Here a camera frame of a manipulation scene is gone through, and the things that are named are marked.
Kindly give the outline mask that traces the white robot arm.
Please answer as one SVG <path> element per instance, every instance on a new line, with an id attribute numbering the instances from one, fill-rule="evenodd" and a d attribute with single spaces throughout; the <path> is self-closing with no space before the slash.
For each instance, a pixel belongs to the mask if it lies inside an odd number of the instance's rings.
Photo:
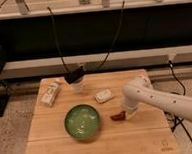
<path id="1" fill-rule="evenodd" d="M 145 76 L 134 77 L 125 83 L 122 92 L 122 108 L 128 114 L 137 110 L 139 102 L 144 102 L 192 122 L 192 97 L 157 91 Z"/>

